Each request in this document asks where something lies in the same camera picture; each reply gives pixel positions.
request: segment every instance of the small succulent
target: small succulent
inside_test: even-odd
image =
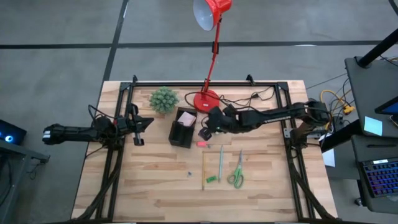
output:
[[[162,86],[153,92],[149,101],[152,109],[160,114],[171,113],[174,106],[179,102],[177,93],[166,86]]]

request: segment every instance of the green scissors handle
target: green scissors handle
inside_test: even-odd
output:
[[[229,184],[233,184],[236,189],[240,189],[243,185],[242,168],[238,167],[233,174],[227,178]]]

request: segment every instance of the wooden table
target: wooden table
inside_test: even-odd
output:
[[[98,109],[113,115],[120,82],[105,82]],[[307,101],[303,81],[288,81],[292,102]],[[141,136],[146,144],[137,147],[132,137],[124,147],[118,196],[114,211],[115,222],[274,222],[296,221],[294,200],[287,167],[284,140],[279,122],[262,125],[244,134],[213,135],[210,148],[197,147],[202,141],[197,135],[198,114],[191,149],[171,146],[168,140],[175,112],[160,115],[149,106],[150,94],[156,87],[135,87],[132,101],[139,107],[139,115],[154,117],[155,121]],[[180,98],[178,106],[188,107],[183,97],[197,91],[194,87],[171,87]],[[264,87],[212,87],[229,100],[247,98]],[[272,90],[261,93],[262,98]],[[192,102],[193,95],[188,97]],[[253,100],[259,110],[277,107],[275,96],[267,101]],[[205,185],[202,182],[202,156],[205,153],[206,177],[218,176],[220,147],[224,145],[223,178]],[[90,143],[87,153],[99,148]],[[226,181],[232,173],[240,150],[243,150],[244,185],[236,190]],[[336,208],[319,147],[303,151],[310,188],[320,203],[334,216]],[[92,154],[84,163],[72,217],[77,217],[98,193],[103,176],[106,150]],[[303,211],[306,211],[300,191]],[[106,198],[104,213],[108,211]]]

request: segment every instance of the rgb keyboard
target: rgb keyboard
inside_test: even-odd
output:
[[[398,158],[361,162],[372,197],[398,195]]]

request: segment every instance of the gray floor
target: gray floor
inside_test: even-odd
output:
[[[111,43],[122,0],[0,0],[1,44]],[[381,40],[397,28],[387,0],[234,0],[224,15],[221,41]],[[192,14],[192,1],[130,0],[120,42],[206,42]],[[345,73],[344,59],[373,46],[223,47],[215,80],[305,80],[312,86]],[[95,105],[109,49],[0,50],[0,119],[28,130],[24,145],[51,155],[35,180],[24,180],[15,223],[67,220],[72,212],[86,144],[45,146],[42,130],[52,123],[88,125],[87,104]],[[384,56],[398,55],[398,47]],[[209,48],[119,49],[110,80],[201,80]],[[342,76],[308,90],[337,91]],[[354,120],[355,113],[348,119]],[[330,179],[339,217],[393,223],[398,215],[371,213],[353,204],[356,184]]]

